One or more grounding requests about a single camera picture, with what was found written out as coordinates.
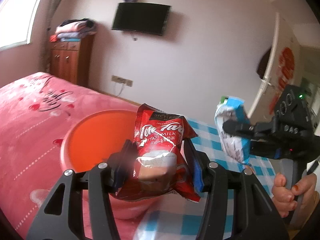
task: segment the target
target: fingernail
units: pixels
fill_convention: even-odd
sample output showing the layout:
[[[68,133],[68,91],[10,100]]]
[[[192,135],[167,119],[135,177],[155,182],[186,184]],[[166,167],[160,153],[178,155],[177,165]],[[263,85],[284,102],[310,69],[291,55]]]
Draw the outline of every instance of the fingernail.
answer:
[[[294,189],[295,191],[298,191],[298,190],[299,190],[299,187],[298,187],[298,185],[296,184],[296,185],[293,185],[292,189]]]
[[[295,210],[296,207],[297,207],[297,205],[298,205],[298,202],[297,202],[297,201],[294,201],[294,202],[292,203],[291,210]]]
[[[289,212],[281,213],[281,217],[282,217],[282,218],[285,218],[285,217],[287,217],[288,215],[289,215]]]
[[[294,198],[294,197],[293,197],[293,195],[291,195],[291,194],[290,194],[290,195],[288,195],[288,197],[287,197],[288,202],[291,202],[291,201],[293,200],[293,198]]]

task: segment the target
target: white and blue packet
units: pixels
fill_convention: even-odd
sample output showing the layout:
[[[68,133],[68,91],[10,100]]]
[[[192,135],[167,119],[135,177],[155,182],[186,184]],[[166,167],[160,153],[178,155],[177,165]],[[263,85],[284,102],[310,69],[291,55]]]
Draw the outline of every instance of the white and blue packet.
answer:
[[[222,150],[237,162],[248,165],[250,154],[250,140],[238,136],[231,136],[224,132],[222,125],[232,119],[239,122],[250,123],[243,107],[244,101],[235,98],[225,98],[217,105],[214,121],[219,133]]]

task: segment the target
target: ceiling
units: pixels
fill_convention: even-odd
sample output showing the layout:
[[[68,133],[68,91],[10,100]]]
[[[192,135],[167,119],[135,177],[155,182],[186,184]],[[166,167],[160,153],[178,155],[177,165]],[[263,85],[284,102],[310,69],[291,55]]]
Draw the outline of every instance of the ceiling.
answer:
[[[300,56],[304,62],[306,72],[320,75],[320,50],[302,47]]]
[[[291,25],[299,43],[320,48],[320,24],[305,0],[268,0]]]

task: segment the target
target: electrical outlet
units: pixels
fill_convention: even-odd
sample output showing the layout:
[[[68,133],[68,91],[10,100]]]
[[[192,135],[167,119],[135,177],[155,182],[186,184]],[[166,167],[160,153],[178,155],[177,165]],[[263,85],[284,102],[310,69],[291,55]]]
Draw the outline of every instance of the electrical outlet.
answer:
[[[125,84],[128,87],[132,87],[132,84],[133,84],[132,80],[125,79],[125,78],[122,78],[122,77],[118,77],[118,76],[115,76],[115,75],[111,76],[111,81],[116,82],[116,83],[120,83],[120,84]]]
[[[125,83],[128,87],[132,87],[133,85],[133,81],[132,80],[129,80],[127,79],[126,83]]]
[[[125,82],[126,82],[127,80],[126,80],[125,78],[121,78],[121,77],[112,75],[111,81],[116,82],[116,83],[120,83],[120,84],[125,84]]]

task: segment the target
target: folded blanket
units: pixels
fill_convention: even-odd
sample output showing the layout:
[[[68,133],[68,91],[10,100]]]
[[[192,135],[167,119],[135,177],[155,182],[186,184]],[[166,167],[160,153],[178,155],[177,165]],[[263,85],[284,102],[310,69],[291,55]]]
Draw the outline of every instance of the folded blanket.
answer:
[[[65,20],[59,26],[64,26],[64,25],[67,25],[67,24],[73,23],[73,22],[83,22],[83,21],[87,22],[86,26],[90,27],[90,28],[93,27],[93,25],[95,24],[95,22],[93,20],[90,20],[88,18],[83,18],[81,20],[77,20],[77,19],[75,19],[75,20]]]
[[[96,32],[97,31],[97,24],[95,23],[92,27],[83,27],[77,33],[85,33],[85,32]]]
[[[87,35],[93,35],[96,34],[96,31],[89,31],[89,32],[84,32],[84,33],[79,33],[79,32],[72,32],[72,33],[60,33],[58,34],[58,38],[75,38],[75,39],[83,39]]]
[[[86,27],[86,24],[87,24],[86,21],[82,21],[82,22],[69,23],[64,26],[58,26],[56,29],[56,34],[78,32],[82,28]]]

